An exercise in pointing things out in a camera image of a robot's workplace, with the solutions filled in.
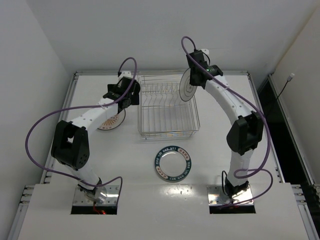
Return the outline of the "white plate thin green rim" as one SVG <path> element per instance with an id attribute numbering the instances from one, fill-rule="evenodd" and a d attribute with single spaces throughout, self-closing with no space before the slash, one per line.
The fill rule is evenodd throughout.
<path id="1" fill-rule="evenodd" d="M 182 75 L 179 84 L 179 96 L 182 101 L 188 102 L 196 93 L 197 87 L 190 83 L 191 71 L 188 68 Z"/>

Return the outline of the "white plate wide green band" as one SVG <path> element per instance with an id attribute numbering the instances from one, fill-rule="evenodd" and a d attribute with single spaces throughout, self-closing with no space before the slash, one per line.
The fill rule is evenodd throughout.
<path id="1" fill-rule="evenodd" d="M 191 168 L 190 154 L 177 145 L 162 148 L 154 158 L 154 169 L 157 176 L 168 183 L 183 181 L 189 175 Z"/>

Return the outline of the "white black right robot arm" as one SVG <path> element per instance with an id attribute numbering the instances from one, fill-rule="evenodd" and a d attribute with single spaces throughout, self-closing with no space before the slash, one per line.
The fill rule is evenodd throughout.
<path id="1" fill-rule="evenodd" d="M 225 177 L 224 194 L 229 198 L 245 191 L 249 185 L 248 169 L 254 149 L 262 140 L 264 124 L 260 115 L 247 107 L 236 96 L 227 90 L 227 81 L 221 69 L 209 66 L 205 60 L 205 53 L 195 49 L 187 58 L 189 69 L 183 75 L 180 83 L 180 98 L 190 100 L 197 87 L 202 87 L 219 104 L 227 115 L 231 128 L 226 136 L 226 141 L 231 149 L 229 171 Z M 210 73 L 225 86 L 222 87 L 207 75 Z"/>

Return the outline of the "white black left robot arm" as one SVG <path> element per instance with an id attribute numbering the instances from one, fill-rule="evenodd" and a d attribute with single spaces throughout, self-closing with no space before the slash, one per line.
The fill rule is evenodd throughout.
<path id="1" fill-rule="evenodd" d="M 51 156 L 66 166 L 74 177 L 79 178 L 80 190 L 92 201 L 103 202 L 107 190 L 101 186 L 101 178 L 88 163 L 89 136 L 129 106 L 137 106 L 140 89 L 140 84 L 131 72 L 119 72 L 118 83 L 107 85 L 107 93 L 98 102 L 98 107 L 89 109 L 69 122 L 61 120 L 56 125 Z"/>

